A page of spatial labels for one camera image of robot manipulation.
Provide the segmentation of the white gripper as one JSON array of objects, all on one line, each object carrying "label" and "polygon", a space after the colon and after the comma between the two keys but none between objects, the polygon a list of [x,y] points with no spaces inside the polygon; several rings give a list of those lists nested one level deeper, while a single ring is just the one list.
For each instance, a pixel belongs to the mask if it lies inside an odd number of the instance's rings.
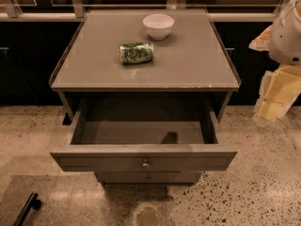
[{"label": "white gripper", "polygon": [[269,57],[281,63],[274,72],[265,72],[253,116],[255,123],[275,122],[301,94],[301,67],[293,66],[301,65],[301,0],[291,0],[248,48],[269,50]]}]

